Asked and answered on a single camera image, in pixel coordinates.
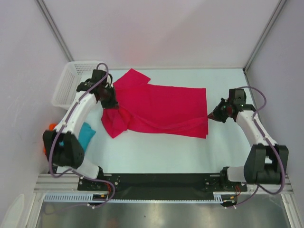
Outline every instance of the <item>white basket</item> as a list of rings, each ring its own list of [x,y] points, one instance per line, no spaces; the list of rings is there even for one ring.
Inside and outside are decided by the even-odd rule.
[[[69,62],[63,69],[58,84],[56,86],[52,105],[69,109],[71,106],[77,86],[92,76],[92,71],[96,69],[98,63],[102,61],[75,61]]]

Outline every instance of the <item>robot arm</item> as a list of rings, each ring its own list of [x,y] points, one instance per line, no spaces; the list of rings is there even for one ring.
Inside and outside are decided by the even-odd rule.
[[[254,115],[253,105],[246,104],[246,93],[243,89],[230,89],[229,98],[221,99],[219,105],[208,115],[209,119],[225,123],[228,117],[242,128],[251,146],[251,151],[244,166],[225,167],[227,179],[233,182],[246,182],[248,184],[280,184],[281,170],[274,155],[273,145],[278,151],[286,172],[288,149],[278,145],[262,126],[257,115]]]
[[[45,131],[43,141],[49,159],[52,143],[59,130],[64,126],[58,140],[56,141],[52,162],[59,166],[66,166],[77,170],[78,173],[92,178],[102,178],[101,167],[91,163],[78,141],[80,129],[91,109],[101,101],[103,108],[118,108],[115,98],[115,90],[112,85],[112,76],[109,74],[107,80],[85,95],[106,74],[103,70],[93,70],[92,78],[82,82],[77,87],[76,96],[62,121],[53,131]]]

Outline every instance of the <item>crumpled fabric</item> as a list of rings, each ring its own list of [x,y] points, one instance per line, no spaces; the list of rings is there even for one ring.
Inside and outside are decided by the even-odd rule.
[[[151,85],[149,81],[131,69],[113,83],[119,109],[104,109],[101,118],[108,134],[115,138],[132,130],[205,139],[206,89]]]

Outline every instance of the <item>gray wall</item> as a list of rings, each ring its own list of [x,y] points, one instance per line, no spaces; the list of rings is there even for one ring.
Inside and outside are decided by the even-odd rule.
[[[50,99],[66,63],[34,0],[0,1],[0,224],[45,169],[42,134],[62,111]]]
[[[253,65],[249,83],[268,98],[263,124],[289,148],[288,174],[304,212],[304,1],[290,0]],[[256,95],[257,105],[262,104]]]
[[[241,68],[279,0],[45,2],[75,60],[151,69]]]

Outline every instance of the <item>white table surface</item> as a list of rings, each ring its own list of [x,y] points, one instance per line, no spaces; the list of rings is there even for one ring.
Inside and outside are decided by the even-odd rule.
[[[219,104],[221,97],[228,97],[229,89],[247,85],[242,69],[139,71],[151,78],[150,84],[206,88],[208,113]],[[115,81],[126,72],[115,70],[111,74]],[[247,103],[252,104],[247,89],[246,94]],[[226,123],[209,120],[206,139],[130,130],[112,139],[100,120],[102,113],[98,103],[86,119],[96,134],[85,156],[105,173],[219,172],[224,166],[244,165],[250,152],[244,133],[233,119]]]

